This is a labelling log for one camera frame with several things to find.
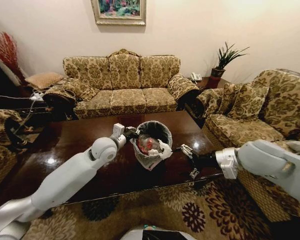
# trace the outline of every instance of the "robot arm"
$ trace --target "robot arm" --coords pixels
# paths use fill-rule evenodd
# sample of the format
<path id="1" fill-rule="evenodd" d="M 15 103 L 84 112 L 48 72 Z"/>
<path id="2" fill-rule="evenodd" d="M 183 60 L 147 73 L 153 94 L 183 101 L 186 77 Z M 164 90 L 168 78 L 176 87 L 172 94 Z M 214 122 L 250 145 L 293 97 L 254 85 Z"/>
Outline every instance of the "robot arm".
<path id="1" fill-rule="evenodd" d="M 2 205 L 0 235 L 15 233 L 11 229 L 15 229 L 16 224 L 30 222 L 48 209 L 65 203 L 96 175 L 98 169 L 113 160 L 120 148 L 137 137 L 135 128 L 115 124 L 110 137 L 98 138 L 86 151 L 71 157 L 51 172 L 34 194 Z M 19 232 L 14 235 L 17 239 L 25 233 Z"/>
<path id="2" fill-rule="evenodd" d="M 300 155 L 286 151 L 278 145 L 256 140 L 240 148 L 229 147 L 209 154 L 199 155 L 186 145 L 180 150 L 194 163 L 195 170 L 216 167 L 227 179 L 236 179 L 240 168 L 263 176 L 282 187 L 288 194 L 300 201 Z"/>

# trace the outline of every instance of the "red decorative branches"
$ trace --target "red decorative branches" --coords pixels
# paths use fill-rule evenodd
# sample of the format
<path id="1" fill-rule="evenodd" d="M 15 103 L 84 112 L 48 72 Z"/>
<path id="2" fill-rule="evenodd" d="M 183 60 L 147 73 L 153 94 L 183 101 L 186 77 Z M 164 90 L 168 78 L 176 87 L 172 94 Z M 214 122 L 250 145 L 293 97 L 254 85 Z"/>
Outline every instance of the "red decorative branches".
<path id="1" fill-rule="evenodd" d="M 17 43 L 6 32 L 0 33 L 0 59 L 20 79 L 22 85 L 27 84 L 18 65 Z"/>

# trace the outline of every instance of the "coffee table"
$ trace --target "coffee table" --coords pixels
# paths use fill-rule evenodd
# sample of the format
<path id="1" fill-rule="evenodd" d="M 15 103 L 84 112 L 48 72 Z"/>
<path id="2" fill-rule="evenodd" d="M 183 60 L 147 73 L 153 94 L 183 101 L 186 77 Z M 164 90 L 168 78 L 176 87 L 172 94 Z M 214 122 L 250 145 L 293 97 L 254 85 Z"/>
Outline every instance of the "coffee table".
<path id="1" fill-rule="evenodd" d="M 169 128 L 172 133 L 172 149 L 186 144 L 199 154 L 214 150 L 213 144 L 186 111 L 52 122 L 34 141 L 32 148 L 19 159 L 21 164 L 2 182 L 0 205 L 11 199 L 31 195 L 42 180 L 62 163 L 85 151 L 97 138 L 110 136 L 115 123 L 137 127 L 150 120 L 159 121 Z M 116 158 L 109 165 L 99 169 L 96 176 L 68 203 L 190 182 L 204 183 L 222 175 L 220 170 L 207 167 L 193 180 L 189 177 L 191 171 L 191 164 L 182 152 L 173 153 L 152 171 L 148 171 L 138 162 L 133 146 L 129 143 L 118 151 Z"/>

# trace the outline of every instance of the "potted plant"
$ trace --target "potted plant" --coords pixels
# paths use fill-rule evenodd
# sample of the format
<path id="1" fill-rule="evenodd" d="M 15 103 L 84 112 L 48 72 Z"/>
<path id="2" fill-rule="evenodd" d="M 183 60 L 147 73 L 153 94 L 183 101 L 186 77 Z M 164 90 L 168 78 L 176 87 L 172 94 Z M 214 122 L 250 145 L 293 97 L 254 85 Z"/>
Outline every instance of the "potted plant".
<path id="1" fill-rule="evenodd" d="M 228 46 L 227 42 L 225 42 L 225 48 L 219 48 L 218 52 L 218 58 L 219 58 L 219 65 L 212 68 L 211 70 L 211 76 L 209 77 L 209 81 L 207 84 L 207 88 L 216 88 L 222 75 L 226 71 L 224 68 L 227 66 L 232 60 L 236 59 L 237 57 L 241 57 L 246 55 L 241 54 L 243 51 L 247 50 L 250 48 L 249 46 L 246 47 L 245 49 L 238 50 L 238 49 L 233 49 L 234 44 L 231 46 Z"/>

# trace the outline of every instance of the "trash bag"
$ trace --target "trash bag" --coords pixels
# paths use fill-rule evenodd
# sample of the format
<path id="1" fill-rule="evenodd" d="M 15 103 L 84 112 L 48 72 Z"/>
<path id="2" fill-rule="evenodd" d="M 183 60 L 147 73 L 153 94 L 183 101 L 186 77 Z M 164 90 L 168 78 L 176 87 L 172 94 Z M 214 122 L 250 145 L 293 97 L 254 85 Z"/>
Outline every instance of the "trash bag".
<path id="1" fill-rule="evenodd" d="M 159 121 L 146 121 L 136 130 L 139 138 L 131 140 L 135 157 L 145 169 L 151 171 L 163 159 L 171 156 L 171 132 Z"/>

